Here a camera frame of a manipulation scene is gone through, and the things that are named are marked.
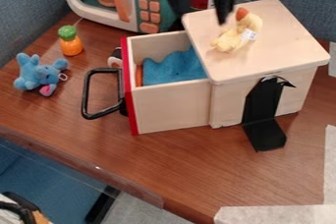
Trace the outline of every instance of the yellow plush toy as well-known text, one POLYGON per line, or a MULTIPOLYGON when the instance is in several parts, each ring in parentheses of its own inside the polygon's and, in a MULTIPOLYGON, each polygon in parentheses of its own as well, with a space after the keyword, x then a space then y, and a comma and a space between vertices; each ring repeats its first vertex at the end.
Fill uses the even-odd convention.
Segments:
POLYGON ((221 52, 232 52, 242 48, 249 41, 255 40, 262 27, 262 19, 251 14, 245 8, 236 13, 237 27, 222 30, 218 38, 211 41, 211 46, 221 52))

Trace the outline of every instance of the wooden desk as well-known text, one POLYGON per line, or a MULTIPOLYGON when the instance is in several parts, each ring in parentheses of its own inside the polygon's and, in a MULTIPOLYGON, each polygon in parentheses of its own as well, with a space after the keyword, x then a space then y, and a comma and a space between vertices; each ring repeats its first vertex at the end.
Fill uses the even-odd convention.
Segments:
MULTIPOLYGON (((51 64, 62 57, 57 28, 79 20, 70 14, 26 49, 51 64)), ((81 115, 84 74, 105 67, 130 32, 81 20, 85 52, 68 58, 69 80, 46 98, 12 86, 16 61, 0 71, 0 137, 43 153, 118 189, 195 223, 212 223, 225 205, 314 204, 323 200, 326 125, 336 125, 336 79, 320 68, 300 114, 278 118, 287 132, 283 149, 255 153, 240 126, 200 127, 132 137, 119 113, 95 121, 81 115)), ((114 78, 92 81, 90 108, 116 99, 114 78)))

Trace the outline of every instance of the blue stuffed animal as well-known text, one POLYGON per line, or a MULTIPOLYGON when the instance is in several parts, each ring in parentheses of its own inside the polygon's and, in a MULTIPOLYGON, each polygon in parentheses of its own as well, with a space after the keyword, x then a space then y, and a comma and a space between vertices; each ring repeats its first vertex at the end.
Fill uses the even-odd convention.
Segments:
POLYGON ((33 55, 31 58, 25 54, 17 55, 20 66, 20 77, 14 81, 14 87, 20 90, 32 90, 44 85, 39 91, 44 96, 50 96, 57 87, 59 75, 68 67, 68 61, 58 59, 53 65, 39 65, 39 56, 33 55))

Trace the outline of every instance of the black bracket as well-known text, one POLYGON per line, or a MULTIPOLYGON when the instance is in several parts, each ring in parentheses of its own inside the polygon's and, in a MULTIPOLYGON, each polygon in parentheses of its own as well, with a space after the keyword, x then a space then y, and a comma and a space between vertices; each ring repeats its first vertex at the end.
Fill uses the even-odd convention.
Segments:
POLYGON ((284 86, 295 87, 283 78, 264 78, 246 98, 242 124, 255 151, 283 147, 286 143, 287 137, 274 118, 284 86))

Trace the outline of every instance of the black handle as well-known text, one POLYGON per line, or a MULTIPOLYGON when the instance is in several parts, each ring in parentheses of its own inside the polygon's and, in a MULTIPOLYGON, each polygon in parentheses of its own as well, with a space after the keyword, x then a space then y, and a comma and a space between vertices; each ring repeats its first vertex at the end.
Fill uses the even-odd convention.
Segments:
POLYGON ((83 88, 83 96, 82 96, 82 115, 84 118, 92 120, 96 118, 100 118, 102 116, 105 116, 107 114, 116 112, 117 110, 120 111, 120 113, 124 116, 128 116, 127 110, 126 110, 126 104, 124 99, 124 92, 123 92, 123 70, 119 68, 97 68, 90 70, 86 73, 84 77, 84 88, 83 88), (88 105, 88 94, 89 94, 89 81, 91 77, 95 74, 118 74, 118 103, 102 109, 96 113, 88 113, 87 112, 87 105, 88 105))

